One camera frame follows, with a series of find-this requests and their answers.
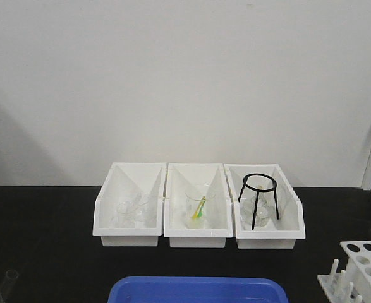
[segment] white plastic tray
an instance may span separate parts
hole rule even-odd
[[[208,184],[216,193],[217,214],[211,229],[188,229],[184,223],[186,196],[189,185]],[[164,236],[171,247],[223,248],[232,237],[231,200],[222,164],[170,163],[164,202]]]
[[[162,235],[163,192],[167,163],[113,163],[95,200],[93,235],[104,246],[157,246]],[[120,203],[147,202],[146,220],[134,227],[116,223]]]
[[[230,195],[233,201],[234,226],[239,249],[292,249],[296,239],[305,238],[305,224],[301,201],[293,191],[278,164],[272,165],[224,165],[228,178]],[[272,217],[264,227],[247,230],[241,223],[238,196],[247,174],[261,173],[277,181],[277,200],[280,219]],[[243,197],[255,195],[254,191],[245,189]],[[269,203],[274,203],[272,193],[267,193]]]

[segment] blue container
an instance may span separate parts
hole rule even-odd
[[[118,281],[108,303],[288,303],[277,283],[258,278],[130,276]]]

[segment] glassware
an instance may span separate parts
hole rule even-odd
[[[19,277],[19,274],[16,270],[6,271],[4,278],[0,284],[0,303],[5,303],[11,290],[14,287],[16,279]]]
[[[186,213],[184,223],[189,229],[211,229],[210,209],[215,193],[209,192],[209,185],[192,185],[185,190]]]
[[[253,222],[253,212],[255,206],[255,197],[250,199],[241,199],[240,215],[243,221],[245,230],[251,230]],[[268,224],[269,219],[274,214],[275,209],[268,205],[267,200],[263,197],[258,199],[257,216],[255,218],[255,227],[264,227]]]

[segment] test tube rack peg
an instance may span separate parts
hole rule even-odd
[[[330,303],[371,303],[371,241],[340,243],[348,255],[345,270],[337,273],[334,259],[330,273],[317,279]]]

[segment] glass beaker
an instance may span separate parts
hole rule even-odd
[[[185,225],[189,229],[212,228],[212,205],[215,193],[209,191],[207,184],[188,186],[185,190],[186,214]]]

